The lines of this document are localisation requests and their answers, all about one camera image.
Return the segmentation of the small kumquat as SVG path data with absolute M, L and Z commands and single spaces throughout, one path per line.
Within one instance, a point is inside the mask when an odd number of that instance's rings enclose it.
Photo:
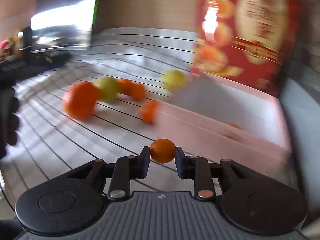
M 160 164 L 171 162 L 175 158 L 175 144 L 169 139 L 158 139 L 150 145 L 152 159 Z

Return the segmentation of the yellow-green lemon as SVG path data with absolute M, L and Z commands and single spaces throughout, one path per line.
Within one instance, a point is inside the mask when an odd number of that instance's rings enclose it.
M 163 87 L 171 93 L 184 87 L 186 82 L 186 75 L 179 70 L 169 70 L 162 76 Z

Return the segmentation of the pink cardboard box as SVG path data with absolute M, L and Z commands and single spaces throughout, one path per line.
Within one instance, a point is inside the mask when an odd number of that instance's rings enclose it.
M 217 162 L 231 159 L 290 181 L 292 148 L 280 103 L 246 85 L 218 76 L 193 79 L 159 103 L 155 132 L 189 153 Z

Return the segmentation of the mandarin in box front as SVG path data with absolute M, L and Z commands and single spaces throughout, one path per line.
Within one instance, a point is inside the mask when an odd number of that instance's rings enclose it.
M 242 130 L 242 128 L 241 127 L 239 127 L 238 125 L 236 125 L 236 124 L 233 124 L 233 123 L 227 123 L 229 126 L 232 126 L 232 127 L 234 127 L 234 128 L 237 128 L 237 129 L 240 129 L 240 130 Z

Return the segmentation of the mandarin near box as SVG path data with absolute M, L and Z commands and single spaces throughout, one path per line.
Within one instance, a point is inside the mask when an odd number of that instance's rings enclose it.
M 153 125 L 156 120 L 156 111 L 159 105 L 158 101 L 147 100 L 139 110 L 140 118 L 147 124 Z

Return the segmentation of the white checkered tablecloth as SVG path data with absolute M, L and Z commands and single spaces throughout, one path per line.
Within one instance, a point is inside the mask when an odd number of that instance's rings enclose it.
M 196 34 L 114 28 L 95 34 L 71 61 L 20 81 L 20 121 L 1 160 L 1 197 L 18 197 L 92 160 L 134 157 L 156 139 L 155 107 L 169 97 L 163 76 L 188 74 Z

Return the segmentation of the black desk item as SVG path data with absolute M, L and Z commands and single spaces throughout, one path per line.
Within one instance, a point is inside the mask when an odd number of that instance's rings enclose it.
M 67 51 L 53 54 L 47 52 L 33 53 L 31 51 L 33 48 L 31 28 L 26 27 L 21 32 L 23 33 L 22 57 L 2 61 L 8 62 L 12 68 L 11 72 L 15 83 L 37 76 L 48 70 L 61 68 L 71 59 L 72 56 Z

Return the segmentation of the large orange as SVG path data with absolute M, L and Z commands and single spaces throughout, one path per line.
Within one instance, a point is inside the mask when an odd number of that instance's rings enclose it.
M 90 82 L 81 81 L 65 94 L 63 108 L 71 118 L 84 121 L 93 115 L 99 98 L 99 89 Z

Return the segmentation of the mandarin behind pear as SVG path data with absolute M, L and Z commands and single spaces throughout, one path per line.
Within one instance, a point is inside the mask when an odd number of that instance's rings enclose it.
M 118 79 L 119 93 L 129 96 L 134 101 L 142 101 L 145 99 L 146 90 L 143 84 L 135 83 L 128 79 Z

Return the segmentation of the yellow-green pear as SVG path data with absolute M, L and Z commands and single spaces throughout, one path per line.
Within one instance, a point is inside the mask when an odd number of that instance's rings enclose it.
M 104 102 L 113 102 L 119 93 L 120 86 L 114 77 L 103 77 L 95 83 L 100 91 L 100 100 Z

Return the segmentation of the potted plant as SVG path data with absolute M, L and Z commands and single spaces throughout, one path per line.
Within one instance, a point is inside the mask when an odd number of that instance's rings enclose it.
M 1 41 L 1 62 L 22 57 L 22 35 L 21 31 L 17 31 L 13 36 Z

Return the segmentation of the computer monitor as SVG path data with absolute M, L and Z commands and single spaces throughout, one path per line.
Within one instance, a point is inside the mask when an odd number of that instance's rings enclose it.
M 31 51 L 87 50 L 91 46 L 97 0 L 81 0 L 31 18 Z

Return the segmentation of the red snack bag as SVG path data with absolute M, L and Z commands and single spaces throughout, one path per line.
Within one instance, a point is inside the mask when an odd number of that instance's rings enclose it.
M 199 0 L 192 73 L 278 96 L 298 11 L 299 0 Z

